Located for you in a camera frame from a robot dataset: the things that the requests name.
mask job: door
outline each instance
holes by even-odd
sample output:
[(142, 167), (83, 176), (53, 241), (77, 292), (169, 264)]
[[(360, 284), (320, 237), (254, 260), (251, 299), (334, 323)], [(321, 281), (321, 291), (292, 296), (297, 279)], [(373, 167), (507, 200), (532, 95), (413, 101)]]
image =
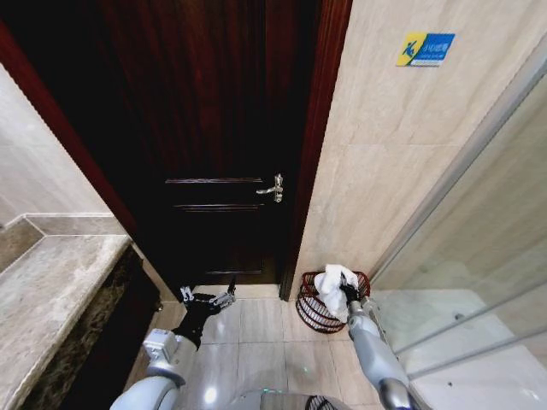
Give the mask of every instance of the door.
[(279, 283), (322, 2), (6, 3), (4, 23), (175, 294), (234, 273)]

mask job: trash can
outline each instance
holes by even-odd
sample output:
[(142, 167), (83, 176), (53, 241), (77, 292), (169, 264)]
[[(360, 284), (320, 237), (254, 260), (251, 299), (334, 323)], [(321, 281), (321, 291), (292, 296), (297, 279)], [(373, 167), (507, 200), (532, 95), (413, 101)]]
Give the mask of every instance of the trash can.
[[(320, 333), (336, 333), (345, 323), (332, 316), (325, 304), (317, 297), (314, 278), (321, 272), (306, 272), (302, 275), (302, 284), (297, 297), (297, 312), (306, 325)], [(370, 283), (363, 272), (355, 272), (359, 279), (359, 297), (370, 296)]]

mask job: marble countertop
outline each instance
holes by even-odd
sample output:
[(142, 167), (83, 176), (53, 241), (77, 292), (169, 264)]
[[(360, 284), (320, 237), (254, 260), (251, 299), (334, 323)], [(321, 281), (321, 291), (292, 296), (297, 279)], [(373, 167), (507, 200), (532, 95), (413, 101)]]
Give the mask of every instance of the marble countertop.
[(45, 236), (0, 274), (0, 408), (17, 408), (130, 243)]

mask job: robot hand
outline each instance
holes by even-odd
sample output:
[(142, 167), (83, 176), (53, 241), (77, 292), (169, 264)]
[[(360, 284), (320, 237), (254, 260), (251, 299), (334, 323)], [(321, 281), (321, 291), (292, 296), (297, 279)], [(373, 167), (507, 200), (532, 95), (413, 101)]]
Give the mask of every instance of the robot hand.
[(180, 288), (187, 312), (179, 327), (173, 329), (172, 332), (191, 340), (196, 345), (196, 349), (199, 349), (205, 322), (210, 316), (220, 313), (222, 309), (235, 302), (235, 290), (235, 276), (228, 286), (228, 290), (218, 296), (204, 293), (193, 295), (188, 286)]

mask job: door lock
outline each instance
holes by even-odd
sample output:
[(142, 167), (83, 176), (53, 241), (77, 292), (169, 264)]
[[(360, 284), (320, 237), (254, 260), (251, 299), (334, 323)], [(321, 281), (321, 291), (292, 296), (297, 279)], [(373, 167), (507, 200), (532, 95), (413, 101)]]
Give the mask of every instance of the door lock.
[(273, 187), (268, 188), (267, 190), (256, 190), (258, 195), (266, 195), (271, 192), (274, 192), (273, 200), (277, 203), (283, 200), (283, 177), (280, 173), (273, 177)]

